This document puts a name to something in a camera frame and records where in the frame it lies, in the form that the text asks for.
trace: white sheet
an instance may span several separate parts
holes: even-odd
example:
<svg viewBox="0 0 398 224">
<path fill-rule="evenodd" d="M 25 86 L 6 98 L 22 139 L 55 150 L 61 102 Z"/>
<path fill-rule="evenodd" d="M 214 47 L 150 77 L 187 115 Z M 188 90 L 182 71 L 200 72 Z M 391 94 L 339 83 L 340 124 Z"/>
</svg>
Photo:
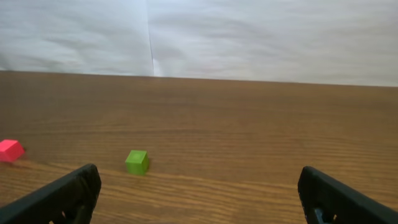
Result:
<svg viewBox="0 0 398 224">
<path fill-rule="evenodd" d="M 153 75 L 146 0 L 1 0 L 0 69 Z"/>
<path fill-rule="evenodd" d="M 149 0 L 155 75 L 398 86 L 398 1 Z"/>
</svg>

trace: red cube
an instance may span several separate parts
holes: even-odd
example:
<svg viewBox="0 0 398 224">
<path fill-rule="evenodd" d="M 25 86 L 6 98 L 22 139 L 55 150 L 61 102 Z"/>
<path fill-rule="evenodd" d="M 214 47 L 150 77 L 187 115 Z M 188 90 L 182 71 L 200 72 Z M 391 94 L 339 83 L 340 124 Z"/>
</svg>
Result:
<svg viewBox="0 0 398 224">
<path fill-rule="evenodd" d="M 3 140 L 0 142 L 0 161 L 14 162 L 25 153 L 24 148 L 16 140 Z"/>
</svg>

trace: wrinkled paper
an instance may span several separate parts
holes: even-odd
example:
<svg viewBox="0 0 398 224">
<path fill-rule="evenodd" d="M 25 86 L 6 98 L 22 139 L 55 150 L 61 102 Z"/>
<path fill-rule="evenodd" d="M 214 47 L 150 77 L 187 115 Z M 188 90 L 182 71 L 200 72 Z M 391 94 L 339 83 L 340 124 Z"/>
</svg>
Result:
<svg viewBox="0 0 398 224">
<path fill-rule="evenodd" d="M 2 0 L 0 69 L 153 75 L 145 0 Z"/>
<path fill-rule="evenodd" d="M 155 75 L 398 86 L 398 1 L 149 0 Z"/>
</svg>

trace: wood grain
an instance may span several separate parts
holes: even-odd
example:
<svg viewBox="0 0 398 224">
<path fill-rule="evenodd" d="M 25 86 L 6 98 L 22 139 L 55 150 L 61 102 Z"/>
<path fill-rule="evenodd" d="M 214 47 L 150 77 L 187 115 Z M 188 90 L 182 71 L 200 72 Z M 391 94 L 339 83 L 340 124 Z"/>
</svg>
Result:
<svg viewBox="0 0 398 224">
<path fill-rule="evenodd" d="M 305 223 L 305 165 L 398 210 L 398 88 L 2 72 L 0 99 L 27 148 L 0 206 L 92 162 L 92 223 Z"/>
</svg>

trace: toy block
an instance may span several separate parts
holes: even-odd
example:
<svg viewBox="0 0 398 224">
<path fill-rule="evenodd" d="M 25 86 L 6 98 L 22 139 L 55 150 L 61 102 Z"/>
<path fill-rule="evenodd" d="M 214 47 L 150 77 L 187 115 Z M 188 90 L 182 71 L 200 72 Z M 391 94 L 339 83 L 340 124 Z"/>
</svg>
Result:
<svg viewBox="0 0 398 224">
<path fill-rule="evenodd" d="M 126 159 L 127 171 L 130 174 L 145 175 L 149 161 L 146 151 L 132 150 Z"/>
<path fill-rule="evenodd" d="M 0 142 L 0 161 L 14 162 L 25 153 L 24 148 L 16 140 L 3 140 Z"/>
</svg>

